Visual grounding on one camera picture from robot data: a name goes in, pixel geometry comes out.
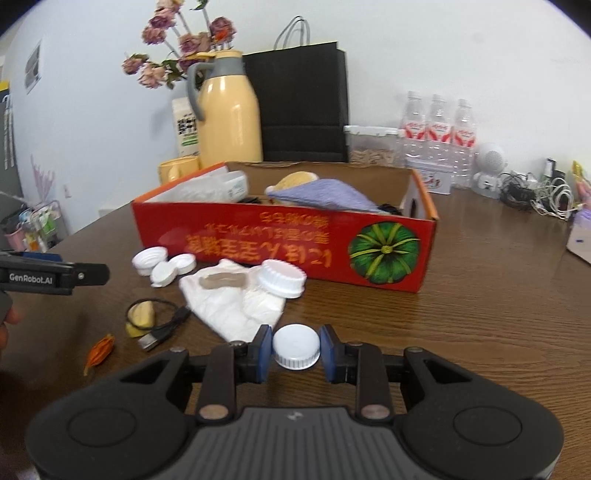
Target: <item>purple cloth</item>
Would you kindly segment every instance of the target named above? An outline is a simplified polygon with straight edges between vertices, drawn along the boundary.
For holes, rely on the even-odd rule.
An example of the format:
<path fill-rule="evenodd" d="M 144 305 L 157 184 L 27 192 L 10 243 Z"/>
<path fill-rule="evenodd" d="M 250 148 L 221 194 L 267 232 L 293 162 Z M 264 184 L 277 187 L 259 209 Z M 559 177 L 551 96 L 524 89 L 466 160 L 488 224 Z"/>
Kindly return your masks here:
<path fill-rule="evenodd" d="M 320 179 L 270 192 L 269 197 L 298 205 L 327 210 L 379 212 L 378 206 L 351 185 L 336 179 Z"/>

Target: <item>small white speaker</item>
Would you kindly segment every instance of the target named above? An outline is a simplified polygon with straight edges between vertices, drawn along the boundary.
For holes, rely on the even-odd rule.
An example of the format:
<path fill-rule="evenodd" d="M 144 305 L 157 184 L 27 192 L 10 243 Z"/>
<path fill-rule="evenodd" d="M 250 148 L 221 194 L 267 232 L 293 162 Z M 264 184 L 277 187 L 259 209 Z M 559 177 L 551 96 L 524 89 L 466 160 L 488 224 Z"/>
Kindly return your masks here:
<path fill-rule="evenodd" d="M 505 152 L 494 143 L 482 144 L 478 147 L 476 164 L 484 173 L 500 175 L 507 166 Z"/>
<path fill-rule="evenodd" d="M 476 166 L 472 190 L 490 198 L 499 197 L 499 175 L 507 166 L 503 149 L 494 143 L 485 143 L 476 152 Z"/>

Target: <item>usb cable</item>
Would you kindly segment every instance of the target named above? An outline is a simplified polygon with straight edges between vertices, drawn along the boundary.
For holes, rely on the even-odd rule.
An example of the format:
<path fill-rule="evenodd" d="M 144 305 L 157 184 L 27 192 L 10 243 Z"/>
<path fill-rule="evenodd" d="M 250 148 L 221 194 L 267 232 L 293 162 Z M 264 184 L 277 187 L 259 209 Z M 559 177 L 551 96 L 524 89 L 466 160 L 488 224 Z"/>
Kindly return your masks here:
<path fill-rule="evenodd" d="M 145 301 L 153 301 L 155 303 L 163 303 L 165 305 L 169 305 L 169 306 L 173 307 L 174 314 L 173 314 L 172 318 L 168 322 L 163 323 L 162 325 L 156 325 L 154 327 L 148 327 L 148 328 L 141 327 L 141 326 L 134 324 L 129 319 L 128 313 L 133 307 L 135 307 L 136 305 L 143 303 Z M 126 318 L 127 323 L 133 325 L 138 330 L 144 330 L 147 332 L 143 337 L 141 337 L 138 340 L 138 344 L 142 348 L 142 350 L 144 350 L 145 352 L 149 352 L 150 350 L 156 348 L 161 343 L 168 340 L 172 336 L 173 332 L 177 329 L 177 327 L 182 325 L 189 318 L 190 315 L 191 315 L 191 310 L 189 310 L 187 307 L 178 307 L 177 305 L 175 305 L 171 301 L 153 298 L 153 299 L 139 299 L 139 300 L 136 300 L 135 302 L 133 302 L 128 307 L 127 312 L 125 313 L 125 318 Z"/>

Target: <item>white bottle cap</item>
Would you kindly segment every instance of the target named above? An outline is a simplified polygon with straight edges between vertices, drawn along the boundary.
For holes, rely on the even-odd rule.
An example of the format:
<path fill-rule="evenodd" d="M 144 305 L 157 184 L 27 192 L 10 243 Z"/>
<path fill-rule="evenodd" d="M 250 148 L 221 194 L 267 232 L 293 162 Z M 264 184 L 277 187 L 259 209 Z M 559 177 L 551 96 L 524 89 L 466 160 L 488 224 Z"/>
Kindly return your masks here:
<path fill-rule="evenodd" d="M 195 269 L 197 262 L 195 261 L 195 255 L 193 254 L 180 254 L 176 257 L 172 257 L 169 260 L 176 269 L 178 275 L 185 275 Z"/>
<path fill-rule="evenodd" d="M 171 262 L 160 262 L 150 274 L 150 280 L 154 288 L 170 285 L 177 276 L 177 269 Z"/>
<path fill-rule="evenodd" d="M 320 357 L 318 334 L 306 325 L 292 323 L 273 335 L 275 361 L 288 370 L 310 368 Z"/>
<path fill-rule="evenodd" d="M 306 282 L 306 274 L 301 268 L 282 260 L 265 260 L 257 278 L 267 292 L 284 299 L 300 297 Z"/>
<path fill-rule="evenodd" d="M 149 277 L 152 269 L 168 257 L 168 250 L 164 247 L 152 247 L 142 250 L 133 257 L 131 263 L 142 277 Z"/>

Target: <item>white wall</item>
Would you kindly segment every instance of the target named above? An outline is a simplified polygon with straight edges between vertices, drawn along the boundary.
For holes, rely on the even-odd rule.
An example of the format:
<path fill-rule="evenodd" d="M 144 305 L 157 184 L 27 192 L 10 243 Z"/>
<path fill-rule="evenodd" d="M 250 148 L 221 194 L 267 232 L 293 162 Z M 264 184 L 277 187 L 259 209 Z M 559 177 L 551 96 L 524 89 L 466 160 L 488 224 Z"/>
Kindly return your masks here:
<path fill-rule="evenodd" d="M 150 0 L 44 0 L 8 52 L 23 189 L 36 200 L 32 154 L 56 171 L 73 230 L 155 187 L 156 165 L 176 154 L 170 101 L 182 88 L 146 90 L 120 70 L 124 51 L 165 54 L 139 39 L 152 9 Z M 202 30 L 200 14 L 184 11 Z M 338 40 L 352 124 L 397 126 L 407 90 L 437 92 L 468 98 L 480 140 L 499 142 L 517 170 L 540 171 L 548 156 L 591 168 L 591 39 L 546 0 L 212 0 L 208 12 L 234 21 L 245 52 L 272 48 L 297 14 L 313 41 Z M 24 63 L 40 39 L 42 78 L 27 95 Z"/>
<path fill-rule="evenodd" d="M 4 65 L 4 62 L 6 60 L 6 53 L 8 52 L 8 49 L 10 47 L 10 44 L 12 43 L 12 40 L 14 39 L 14 35 L 17 34 L 17 30 L 19 29 L 19 27 L 21 26 L 22 21 L 24 20 L 24 18 L 20 18 L 17 22 L 15 22 L 8 30 L 6 30 L 1 36 L 0 36 L 0 80 L 5 80 L 5 76 L 2 76 L 2 66 Z"/>

